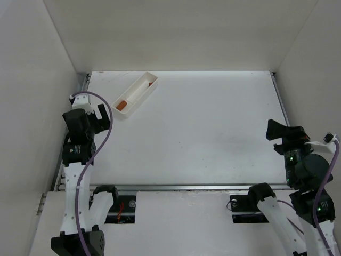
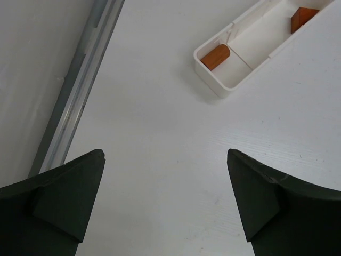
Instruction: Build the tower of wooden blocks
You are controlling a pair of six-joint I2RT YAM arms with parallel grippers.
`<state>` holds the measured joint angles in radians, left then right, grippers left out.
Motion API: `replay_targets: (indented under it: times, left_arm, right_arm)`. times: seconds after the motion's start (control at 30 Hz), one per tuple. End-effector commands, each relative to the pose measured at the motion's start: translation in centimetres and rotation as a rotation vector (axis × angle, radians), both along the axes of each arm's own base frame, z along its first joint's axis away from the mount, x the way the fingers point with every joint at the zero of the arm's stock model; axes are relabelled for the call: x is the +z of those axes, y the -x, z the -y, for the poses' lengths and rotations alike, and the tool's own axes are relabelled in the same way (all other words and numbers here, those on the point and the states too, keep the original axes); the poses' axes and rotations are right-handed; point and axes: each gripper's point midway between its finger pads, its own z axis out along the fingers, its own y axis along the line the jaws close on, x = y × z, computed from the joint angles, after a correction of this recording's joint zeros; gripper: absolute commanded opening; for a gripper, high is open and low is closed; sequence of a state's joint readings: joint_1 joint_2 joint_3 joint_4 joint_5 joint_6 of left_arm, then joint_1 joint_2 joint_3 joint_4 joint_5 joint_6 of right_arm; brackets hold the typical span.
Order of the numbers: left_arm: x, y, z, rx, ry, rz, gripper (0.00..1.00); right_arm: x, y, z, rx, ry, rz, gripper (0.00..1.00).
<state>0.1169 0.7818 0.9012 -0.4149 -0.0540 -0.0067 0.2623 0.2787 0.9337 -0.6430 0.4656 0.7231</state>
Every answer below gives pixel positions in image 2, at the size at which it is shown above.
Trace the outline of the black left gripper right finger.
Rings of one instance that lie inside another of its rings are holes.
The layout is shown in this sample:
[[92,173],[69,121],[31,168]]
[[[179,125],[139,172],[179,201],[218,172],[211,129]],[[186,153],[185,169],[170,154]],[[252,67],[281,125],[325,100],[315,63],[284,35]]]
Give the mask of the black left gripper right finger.
[[243,230],[255,255],[340,255],[340,192],[227,154]]

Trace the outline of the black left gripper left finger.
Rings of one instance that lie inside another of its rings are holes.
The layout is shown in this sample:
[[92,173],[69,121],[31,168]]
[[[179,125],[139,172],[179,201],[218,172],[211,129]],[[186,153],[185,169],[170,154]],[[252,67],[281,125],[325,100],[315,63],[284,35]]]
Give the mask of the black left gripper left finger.
[[1,188],[1,255],[75,255],[98,193],[105,154],[95,149]]

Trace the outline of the white plastic tray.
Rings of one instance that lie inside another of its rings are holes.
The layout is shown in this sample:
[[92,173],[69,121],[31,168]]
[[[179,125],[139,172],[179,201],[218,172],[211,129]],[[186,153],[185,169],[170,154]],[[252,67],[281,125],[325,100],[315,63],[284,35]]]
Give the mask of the white plastic tray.
[[[194,51],[195,72],[217,96],[225,98],[298,34],[291,34],[290,18],[299,7],[317,9],[318,15],[332,5],[333,1],[258,1]],[[299,29],[307,28],[315,16]],[[220,44],[227,45],[231,55],[210,71],[200,60]]]

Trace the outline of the wooden cylinder block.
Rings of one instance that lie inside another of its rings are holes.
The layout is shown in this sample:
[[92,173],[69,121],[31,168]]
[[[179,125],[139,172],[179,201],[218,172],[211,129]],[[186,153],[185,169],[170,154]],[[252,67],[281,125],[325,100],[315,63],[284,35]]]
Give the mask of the wooden cylinder block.
[[200,61],[208,70],[212,71],[229,58],[230,55],[231,52],[229,47],[225,44],[220,44],[205,55]]

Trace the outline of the wooden wedge block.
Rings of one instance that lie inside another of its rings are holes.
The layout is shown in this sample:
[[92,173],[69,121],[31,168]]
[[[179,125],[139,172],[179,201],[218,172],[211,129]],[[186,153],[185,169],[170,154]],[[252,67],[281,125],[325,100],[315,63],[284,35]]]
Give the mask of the wooden wedge block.
[[295,33],[301,26],[310,21],[319,10],[306,7],[299,7],[294,15],[290,18],[290,32]]

